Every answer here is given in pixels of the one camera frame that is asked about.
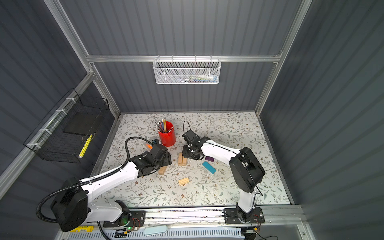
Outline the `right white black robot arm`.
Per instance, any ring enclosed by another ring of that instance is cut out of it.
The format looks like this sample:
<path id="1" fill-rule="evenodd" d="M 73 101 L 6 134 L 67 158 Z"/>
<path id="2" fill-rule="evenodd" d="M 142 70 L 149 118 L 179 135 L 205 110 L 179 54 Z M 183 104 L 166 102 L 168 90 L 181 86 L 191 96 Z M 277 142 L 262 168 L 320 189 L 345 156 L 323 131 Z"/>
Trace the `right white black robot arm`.
<path id="1" fill-rule="evenodd" d="M 249 214 L 255 208 L 257 186 L 263 180 L 265 170 L 250 148 L 233 149 L 218 144 L 208 137 L 199 137 L 192 130 L 182 135 L 186 144 L 183 156 L 187 159 L 202 160 L 211 157 L 228 165 L 240 190 L 237 208 L 242 214 Z"/>

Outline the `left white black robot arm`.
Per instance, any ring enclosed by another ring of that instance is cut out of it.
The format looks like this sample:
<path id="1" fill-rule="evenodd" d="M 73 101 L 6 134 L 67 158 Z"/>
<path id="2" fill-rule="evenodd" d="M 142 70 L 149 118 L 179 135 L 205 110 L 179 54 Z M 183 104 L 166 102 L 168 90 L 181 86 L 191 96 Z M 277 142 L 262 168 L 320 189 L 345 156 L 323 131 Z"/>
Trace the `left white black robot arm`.
<path id="1" fill-rule="evenodd" d="M 156 173 L 171 163 L 167 147 L 153 144 L 148 152 L 130 158 L 124 167 L 80 180 L 81 186 L 59 193 L 51 204 L 51 210 L 63 232 L 93 222 L 111 222 L 119 227 L 131 225 L 133 217 L 122 201 L 96 203 L 94 200 L 125 182 Z"/>

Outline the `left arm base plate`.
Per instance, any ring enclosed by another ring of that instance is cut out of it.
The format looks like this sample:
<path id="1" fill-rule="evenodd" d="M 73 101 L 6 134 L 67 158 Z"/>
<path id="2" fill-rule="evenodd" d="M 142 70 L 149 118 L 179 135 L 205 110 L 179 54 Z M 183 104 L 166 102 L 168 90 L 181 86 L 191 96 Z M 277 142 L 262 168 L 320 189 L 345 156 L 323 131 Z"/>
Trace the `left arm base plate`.
<path id="1" fill-rule="evenodd" d="M 146 211 L 125 211 L 115 222 L 105 221 L 104 228 L 133 228 L 142 227 L 146 218 Z"/>

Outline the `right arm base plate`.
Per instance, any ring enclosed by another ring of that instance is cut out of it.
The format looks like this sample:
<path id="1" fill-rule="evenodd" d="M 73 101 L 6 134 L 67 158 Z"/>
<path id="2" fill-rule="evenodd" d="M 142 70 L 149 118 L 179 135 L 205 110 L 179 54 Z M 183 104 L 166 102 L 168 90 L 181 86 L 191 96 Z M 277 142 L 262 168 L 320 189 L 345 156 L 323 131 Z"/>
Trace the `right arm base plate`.
<path id="1" fill-rule="evenodd" d="M 243 214 L 240 208 L 225 208 L 222 212 L 225 223 L 230 224 L 263 224 L 264 213 L 261 208 L 253 208 L 250 213 Z"/>

